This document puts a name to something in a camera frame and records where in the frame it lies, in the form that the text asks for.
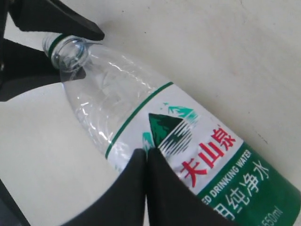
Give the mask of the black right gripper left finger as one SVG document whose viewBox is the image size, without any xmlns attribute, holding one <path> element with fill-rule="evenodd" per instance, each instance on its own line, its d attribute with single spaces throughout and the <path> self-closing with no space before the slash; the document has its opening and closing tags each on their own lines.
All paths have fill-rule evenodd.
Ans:
<svg viewBox="0 0 301 226">
<path fill-rule="evenodd" d="M 65 226 L 142 226 L 145 213 L 146 152 L 135 149 L 108 190 Z"/>
</svg>

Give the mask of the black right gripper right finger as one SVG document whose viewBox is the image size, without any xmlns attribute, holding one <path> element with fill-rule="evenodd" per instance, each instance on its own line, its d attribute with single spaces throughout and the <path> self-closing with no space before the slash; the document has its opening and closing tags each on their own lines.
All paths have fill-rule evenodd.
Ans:
<svg viewBox="0 0 301 226">
<path fill-rule="evenodd" d="M 147 153 L 146 198 L 151 226 L 234 226 L 177 177 L 160 150 Z"/>
</svg>

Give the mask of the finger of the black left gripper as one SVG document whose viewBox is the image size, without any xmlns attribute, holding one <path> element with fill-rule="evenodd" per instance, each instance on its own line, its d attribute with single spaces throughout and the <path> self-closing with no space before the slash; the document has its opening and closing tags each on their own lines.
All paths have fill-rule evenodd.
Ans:
<svg viewBox="0 0 301 226">
<path fill-rule="evenodd" d="M 61 82 L 59 70 L 40 50 L 4 39 L 0 48 L 0 100 L 12 98 L 35 88 Z"/>
<path fill-rule="evenodd" d="M 9 13 L 23 32 L 55 32 L 103 40 L 98 25 L 59 0 L 11 0 Z"/>
</svg>

